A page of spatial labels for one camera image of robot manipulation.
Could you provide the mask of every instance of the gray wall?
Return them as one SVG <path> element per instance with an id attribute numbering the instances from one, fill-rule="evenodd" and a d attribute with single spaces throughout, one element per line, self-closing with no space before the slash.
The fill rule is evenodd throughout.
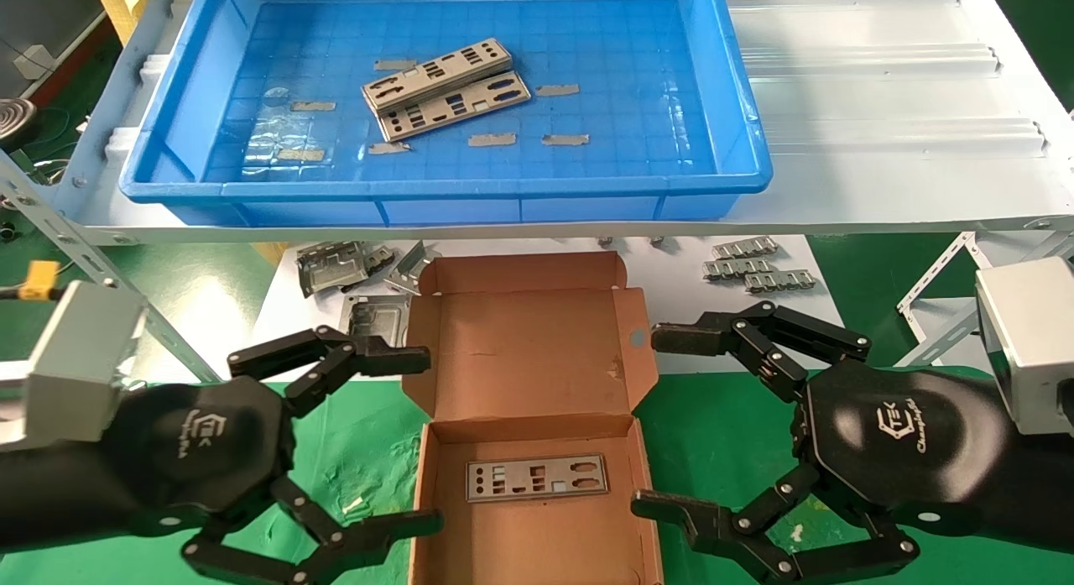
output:
<path id="1" fill-rule="evenodd" d="M 100 0 L 0 0 L 0 38 L 20 50 L 42 44 L 56 58 L 101 11 Z M 32 83 L 12 64 L 17 56 L 0 42 L 0 96 L 21 94 Z"/>

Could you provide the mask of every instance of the white table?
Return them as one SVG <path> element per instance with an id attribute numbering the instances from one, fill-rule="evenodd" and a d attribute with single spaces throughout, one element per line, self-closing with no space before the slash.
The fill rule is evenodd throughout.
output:
<path id="1" fill-rule="evenodd" d="M 645 291 L 649 320 L 654 322 L 694 322 L 705 310 L 736 312 L 748 306 L 770 298 L 779 305 L 810 313 L 812 317 L 842 325 L 834 302 L 824 286 L 823 273 L 817 267 L 813 252 L 806 237 L 774 237 L 780 251 L 772 255 L 772 264 L 780 270 L 804 267 L 817 276 L 817 287 L 808 291 L 780 291 L 775 294 L 751 295 L 745 293 L 741 280 L 709 283 L 701 279 L 701 263 L 712 260 L 713 245 L 737 240 L 740 237 L 667 237 L 663 248 L 653 248 L 648 238 L 615 238 L 611 249 L 619 251 L 626 264 L 629 287 L 641 287 Z M 396 251 L 406 252 L 412 244 L 391 242 Z M 600 251 L 596 238 L 522 238 L 522 240 L 438 240 L 430 245 L 444 255 L 505 255 L 505 253 L 538 252 L 595 252 Z M 295 248 L 289 248 L 276 270 L 268 294 L 265 295 L 261 315 L 253 324 L 250 343 L 272 340 L 289 333 L 330 325 L 338 327 L 343 312 L 344 295 L 338 291 L 325 291 L 314 297 L 303 298 L 299 290 L 299 272 L 295 266 Z M 372 282 L 363 283 L 352 293 L 394 294 L 384 283 L 382 275 Z M 821 367 L 816 360 L 792 355 L 801 360 L 806 367 Z M 736 360 L 729 356 L 677 356 L 658 355 L 661 374 L 713 374 L 713 371 L 741 371 Z M 292 371 L 281 376 L 294 379 L 301 375 Z"/>

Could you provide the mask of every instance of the metal clip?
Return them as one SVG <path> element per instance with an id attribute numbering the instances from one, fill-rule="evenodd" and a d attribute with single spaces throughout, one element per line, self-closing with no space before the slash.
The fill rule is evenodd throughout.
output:
<path id="1" fill-rule="evenodd" d="M 701 264 L 701 278 L 706 280 L 741 279 L 759 272 L 775 272 L 764 259 L 715 260 Z"/>
<path id="2" fill-rule="evenodd" d="M 433 260 L 440 257 L 439 252 L 434 252 L 433 249 L 425 248 L 423 242 L 418 240 L 418 245 L 415 245 L 403 259 L 398 261 L 395 266 L 395 270 L 388 273 L 384 283 L 393 288 L 395 291 L 403 291 L 406 294 L 420 295 L 418 291 L 418 279 L 421 278 L 421 272 L 425 270 L 429 264 L 433 263 Z"/>
<path id="3" fill-rule="evenodd" d="M 812 290 L 816 279 L 809 270 L 768 272 L 764 275 L 745 275 L 745 291 L 763 294 L 767 291 Z"/>
<path id="4" fill-rule="evenodd" d="M 721 244 L 712 248 L 712 257 L 716 260 L 753 259 L 766 253 L 774 253 L 780 246 L 775 245 L 772 237 L 743 238 L 743 240 L 732 240 L 730 244 Z"/>

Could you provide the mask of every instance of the yellow connector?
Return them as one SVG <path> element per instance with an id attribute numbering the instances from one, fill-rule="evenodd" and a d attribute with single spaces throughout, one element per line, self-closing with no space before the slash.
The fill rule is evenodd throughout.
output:
<path id="1" fill-rule="evenodd" d="M 34 260 L 30 263 L 26 283 L 18 288 L 18 298 L 27 302 L 48 302 L 60 272 L 58 261 Z"/>

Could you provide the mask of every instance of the tape piece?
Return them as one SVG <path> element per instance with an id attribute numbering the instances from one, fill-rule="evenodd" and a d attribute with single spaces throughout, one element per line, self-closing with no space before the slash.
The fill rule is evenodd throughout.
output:
<path id="1" fill-rule="evenodd" d="M 470 146 L 510 146 L 518 142 L 513 133 L 476 133 L 469 138 Z"/>
<path id="2" fill-rule="evenodd" d="M 391 156 L 392 152 L 407 152 L 410 145 L 405 142 L 375 142 L 369 145 L 369 156 Z"/>
<path id="3" fill-rule="evenodd" d="M 538 87 L 537 96 L 571 96 L 578 94 L 581 88 L 578 84 L 560 84 L 552 87 Z"/>
<path id="4" fill-rule="evenodd" d="M 284 161 L 323 161 L 322 148 L 280 148 L 276 152 L 277 160 Z"/>
<path id="5" fill-rule="evenodd" d="M 561 133 L 548 133 L 545 137 L 540 138 L 541 143 L 548 146 L 581 146 L 583 144 L 590 143 L 590 134 L 579 133 L 579 134 L 561 134 Z"/>
<path id="6" fill-rule="evenodd" d="M 404 69 L 410 69 L 417 67 L 417 60 L 407 60 L 407 58 L 400 58 L 398 60 L 377 60 L 373 63 L 374 71 L 402 71 Z"/>
<path id="7" fill-rule="evenodd" d="M 18 298 L 26 302 L 48 302 L 48 293 L 56 287 L 60 263 L 34 260 L 26 275 L 26 283 L 18 288 Z"/>
<path id="8" fill-rule="evenodd" d="M 335 111 L 335 103 L 296 100 L 291 103 L 291 111 Z"/>

